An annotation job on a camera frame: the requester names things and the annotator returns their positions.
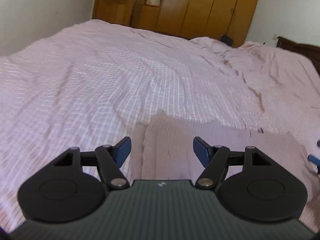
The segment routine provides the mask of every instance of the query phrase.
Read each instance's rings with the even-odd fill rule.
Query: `bed sheet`
[[[99,20],[0,58],[0,226],[11,231],[23,221],[19,186],[61,152],[115,144],[159,109],[291,132],[317,155],[320,79],[312,68],[302,56],[257,44],[232,49]],[[130,163],[122,168],[129,177]]]

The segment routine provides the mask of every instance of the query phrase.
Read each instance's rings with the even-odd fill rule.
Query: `wooden headboard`
[[[320,75],[320,47],[295,43],[283,37],[279,37],[277,47],[299,53],[309,58]]]

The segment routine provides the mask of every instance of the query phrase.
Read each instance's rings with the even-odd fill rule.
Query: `silver pin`
[[[122,178],[115,178],[111,181],[111,184],[115,187],[122,187],[125,184],[127,184],[127,181],[125,179]]]
[[[198,184],[202,187],[210,187],[213,185],[213,180],[208,178],[202,178],[198,180]]]

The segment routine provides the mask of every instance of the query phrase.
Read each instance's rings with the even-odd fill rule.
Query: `wooden wardrobe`
[[[258,0],[162,0],[149,7],[145,0],[96,0],[93,18],[192,39],[226,34],[233,46],[247,36]]]

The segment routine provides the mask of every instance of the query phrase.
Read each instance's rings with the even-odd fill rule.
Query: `wall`
[[[0,57],[91,18],[93,0],[0,0]]]
[[[247,41],[275,46],[275,34],[320,46],[320,0],[259,0]]]

